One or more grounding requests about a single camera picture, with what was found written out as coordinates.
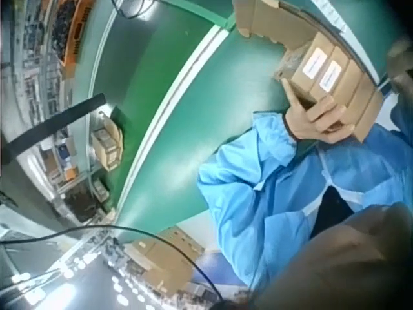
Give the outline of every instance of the sleeve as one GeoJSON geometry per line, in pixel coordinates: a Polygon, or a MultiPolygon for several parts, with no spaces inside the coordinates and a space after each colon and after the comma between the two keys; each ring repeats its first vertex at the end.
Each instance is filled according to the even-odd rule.
{"type": "Polygon", "coordinates": [[[413,147],[413,102],[406,96],[399,95],[396,106],[392,109],[390,118],[400,132],[394,134],[400,136],[413,147]]]}
{"type": "Polygon", "coordinates": [[[263,244],[268,207],[254,190],[296,153],[281,114],[256,114],[250,131],[219,148],[199,171],[198,186],[217,226],[217,240],[234,272],[253,286],[266,274],[263,244]]]}

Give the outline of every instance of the blue cleanroom suit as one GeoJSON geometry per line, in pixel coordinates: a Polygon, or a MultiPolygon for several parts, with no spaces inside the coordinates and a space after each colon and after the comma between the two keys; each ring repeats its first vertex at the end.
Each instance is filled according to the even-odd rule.
{"type": "Polygon", "coordinates": [[[201,166],[198,186],[218,244],[244,283],[265,285],[302,248],[328,186],[354,212],[412,207],[412,106],[400,98],[391,116],[400,132],[375,124],[364,143],[320,143],[295,162],[296,142],[281,114],[257,113],[250,131],[201,166]]]}

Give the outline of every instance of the hand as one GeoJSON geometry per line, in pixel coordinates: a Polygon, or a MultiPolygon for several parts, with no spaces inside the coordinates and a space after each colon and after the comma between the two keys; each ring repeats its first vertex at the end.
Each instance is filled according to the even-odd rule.
{"type": "Polygon", "coordinates": [[[285,122],[293,138],[320,140],[334,144],[353,133],[354,125],[342,125],[339,122],[347,108],[334,103],[331,96],[324,97],[306,111],[294,94],[290,83],[286,79],[282,79],[281,82],[291,104],[285,114],[285,122]]]}

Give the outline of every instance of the black strap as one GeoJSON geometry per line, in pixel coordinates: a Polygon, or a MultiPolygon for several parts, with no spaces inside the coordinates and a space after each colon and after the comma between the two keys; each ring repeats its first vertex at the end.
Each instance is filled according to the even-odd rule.
{"type": "Polygon", "coordinates": [[[13,141],[7,143],[1,148],[1,164],[7,165],[14,158],[18,157],[25,150],[35,144],[42,142],[47,137],[55,134],[58,130],[66,127],[74,121],[82,118],[91,111],[106,104],[106,98],[103,94],[84,100],[83,102],[64,110],[63,112],[52,116],[46,121],[22,133],[13,141]]]}

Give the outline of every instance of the black cable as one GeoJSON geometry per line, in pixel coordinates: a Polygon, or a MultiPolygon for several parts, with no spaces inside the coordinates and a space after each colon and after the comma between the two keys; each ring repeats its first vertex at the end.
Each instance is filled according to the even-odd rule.
{"type": "Polygon", "coordinates": [[[39,238],[28,238],[28,239],[6,240],[6,241],[1,241],[0,240],[0,245],[25,244],[25,243],[41,242],[41,241],[56,238],[56,237],[59,237],[59,236],[62,236],[64,234],[68,234],[68,233],[71,233],[71,232],[74,232],[74,231],[82,231],[82,230],[86,230],[86,229],[104,229],[104,228],[120,229],[120,230],[123,230],[123,231],[131,231],[133,233],[135,232],[135,233],[138,233],[138,234],[144,234],[145,236],[155,238],[156,240],[159,240],[160,242],[163,242],[163,243],[169,245],[171,248],[175,249],[175,251],[177,251],[179,254],[181,254],[192,265],[192,267],[194,267],[196,269],[196,271],[199,272],[200,275],[202,275],[202,277],[206,280],[206,282],[208,282],[209,286],[214,290],[215,294],[217,294],[218,298],[220,300],[223,300],[223,297],[222,297],[221,293],[218,291],[216,286],[212,283],[211,279],[209,279],[209,277],[203,272],[203,270],[200,267],[198,267],[198,265],[193,260],[191,260],[189,258],[189,256],[186,255],[180,248],[178,248],[176,245],[170,243],[168,240],[165,240],[165,239],[163,239],[159,236],[156,236],[155,234],[151,234],[150,232],[142,231],[140,229],[135,229],[135,228],[131,228],[131,227],[122,227],[122,226],[116,226],[116,225],[91,225],[91,226],[72,227],[72,228],[66,229],[64,231],[57,232],[55,234],[50,234],[50,235],[44,236],[44,237],[39,237],[39,238]]]}
{"type": "Polygon", "coordinates": [[[116,13],[117,13],[118,15],[120,15],[121,17],[126,18],[126,19],[134,19],[134,18],[137,18],[137,17],[145,14],[147,11],[150,10],[150,8],[152,7],[152,5],[154,5],[155,1],[157,1],[157,0],[153,0],[152,3],[150,4],[150,6],[148,6],[146,9],[142,10],[145,1],[146,1],[146,0],[141,0],[141,5],[139,6],[139,10],[138,10],[134,15],[127,16],[127,15],[125,14],[125,11],[122,10],[121,8],[119,8],[119,7],[116,5],[115,0],[111,0],[112,5],[114,6],[114,9],[115,9],[116,13]]]}

